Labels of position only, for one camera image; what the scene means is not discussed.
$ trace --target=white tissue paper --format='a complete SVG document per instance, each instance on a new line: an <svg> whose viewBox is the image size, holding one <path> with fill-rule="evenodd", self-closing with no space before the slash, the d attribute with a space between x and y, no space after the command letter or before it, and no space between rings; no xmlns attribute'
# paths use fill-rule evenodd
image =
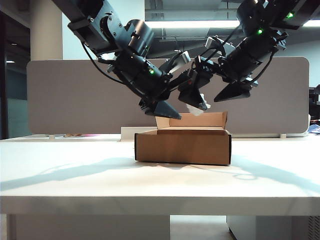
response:
<svg viewBox="0 0 320 240"><path fill-rule="evenodd" d="M204 100L204 103L206 105L206 107L209 109L211 108L211 105L207 103L207 101L205 100L205 95L203 93L200 93L202 99ZM191 106L189 104L186 104L186 107L189 109L189 112L192 113L193 115L195 116L199 116L201 114L203 114L205 111L199 109L199 108L196 108L194 106Z"/></svg>

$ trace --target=fluorescent light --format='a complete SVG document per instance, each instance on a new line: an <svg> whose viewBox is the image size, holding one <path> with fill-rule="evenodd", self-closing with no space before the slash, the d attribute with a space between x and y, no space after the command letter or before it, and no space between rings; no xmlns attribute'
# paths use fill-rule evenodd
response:
<svg viewBox="0 0 320 240"><path fill-rule="evenodd" d="M320 27L320 20L307 21L303 26L304 27Z"/></svg>
<svg viewBox="0 0 320 240"><path fill-rule="evenodd" d="M224 28L233 29L240 23L239 21L146 21L152 29L208 29L208 28Z"/></svg>

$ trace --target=tabletop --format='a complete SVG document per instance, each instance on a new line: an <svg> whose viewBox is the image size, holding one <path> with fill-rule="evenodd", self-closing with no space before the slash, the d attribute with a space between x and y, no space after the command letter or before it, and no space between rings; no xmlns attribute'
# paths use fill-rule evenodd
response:
<svg viewBox="0 0 320 240"><path fill-rule="evenodd" d="M320 137L232 140L230 166L135 161L119 134L0 141L3 214L320 215Z"/></svg>

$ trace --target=table leg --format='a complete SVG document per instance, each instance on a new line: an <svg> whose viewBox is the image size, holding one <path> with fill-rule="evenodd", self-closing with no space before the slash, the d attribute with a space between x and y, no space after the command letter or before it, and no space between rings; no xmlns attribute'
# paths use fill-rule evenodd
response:
<svg viewBox="0 0 320 240"><path fill-rule="evenodd" d="M17 240L169 240L170 216L17 215Z"/></svg>

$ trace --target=blue object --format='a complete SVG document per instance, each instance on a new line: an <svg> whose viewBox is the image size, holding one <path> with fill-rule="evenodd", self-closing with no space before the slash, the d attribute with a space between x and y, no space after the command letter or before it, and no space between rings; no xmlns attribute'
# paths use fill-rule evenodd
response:
<svg viewBox="0 0 320 240"><path fill-rule="evenodd" d="M317 124L310 125L308 133L320 135L320 126Z"/></svg>

